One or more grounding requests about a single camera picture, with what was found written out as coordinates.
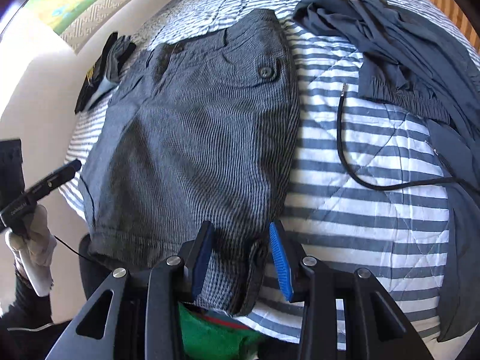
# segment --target black cable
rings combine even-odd
[[[370,184],[362,179],[360,179],[356,174],[355,171],[352,169],[350,164],[347,162],[347,159],[344,155],[344,146],[342,141],[342,115],[343,115],[343,104],[345,102],[345,88],[347,84],[343,84],[342,93],[340,95],[340,101],[338,102],[338,110],[337,110],[337,153],[338,157],[340,158],[340,162],[342,163],[343,167],[345,168],[346,172],[349,176],[354,179],[357,183],[364,186],[365,188],[374,190],[374,191],[396,191],[401,190],[403,188],[409,187],[417,187],[422,185],[437,185],[437,184],[449,184],[449,183],[458,183],[465,188],[473,190],[477,193],[480,193],[474,186],[470,183],[465,181],[461,178],[456,177],[439,177],[439,178],[429,178],[428,180],[420,180],[420,181],[409,181],[407,183],[400,183],[394,185],[373,185]]]
[[[63,244],[64,246],[67,247],[67,249],[71,250],[72,252],[74,252],[78,257],[82,257],[84,259],[86,259],[87,261],[90,261],[92,264],[98,264],[99,266],[102,266],[104,267],[102,264],[100,264],[98,261],[94,261],[88,257],[85,257],[83,256],[82,254],[80,254],[79,252],[77,252],[75,249],[73,249],[72,247],[68,246],[66,242],[63,242],[60,238],[58,238],[56,235],[54,235],[55,239],[60,242],[61,244]]]

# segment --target glove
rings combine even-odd
[[[37,205],[33,214],[23,218],[29,239],[8,229],[5,242],[15,256],[15,265],[24,278],[28,278],[38,296],[50,293],[53,280],[50,272],[53,250],[57,240],[47,227],[47,210]]]

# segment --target dark gray garment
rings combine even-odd
[[[152,267],[210,220],[214,252],[197,303],[247,314],[298,122],[295,65],[273,11],[143,52],[82,169],[90,252]]]
[[[348,38],[363,52],[359,96],[430,119],[430,138],[444,173],[476,188],[445,185],[450,235],[438,340],[466,333],[480,321],[478,69],[465,47],[442,28],[386,0],[302,0],[293,18],[316,35]]]

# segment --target bed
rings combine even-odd
[[[446,191],[440,186],[367,190],[346,174],[335,149],[335,119],[343,83],[347,83],[347,158],[366,181],[388,185],[442,176],[428,130],[423,120],[402,108],[358,98],[362,54],[346,39],[314,36],[294,24],[291,13],[298,1],[173,0],[133,36],[137,50],[123,74],[141,50],[228,27],[254,8],[273,9],[287,33],[301,94],[297,148],[281,218],[284,227],[308,254],[333,268],[352,272],[368,267],[424,342],[431,342],[440,332],[435,308],[447,259]],[[429,0],[388,2],[416,11],[447,30],[480,66],[468,40]],[[66,161],[78,158],[85,163],[102,131],[111,95],[79,117]],[[61,193],[83,217],[78,181],[77,175]],[[337,302],[337,319],[337,347],[341,350],[345,349],[341,301]],[[302,304],[285,302],[271,258],[253,311],[239,320],[272,337],[299,341]]]

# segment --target silver bolt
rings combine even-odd
[[[317,264],[317,259],[311,256],[303,257],[302,263],[304,266],[315,266]]]
[[[371,272],[367,268],[360,268],[357,271],[358,276],[362,279],[368,279],[371,276]]]
[[[168,266],[177,266],[180,264],[180,261],[182,261],[182,259],[179,256],[170,256],[167,258],[166,264]]]
[[[114,278],[123,278],[127,274],[127,270],[125,268],[117,268],[116,270],[113,271],[113,277]]]

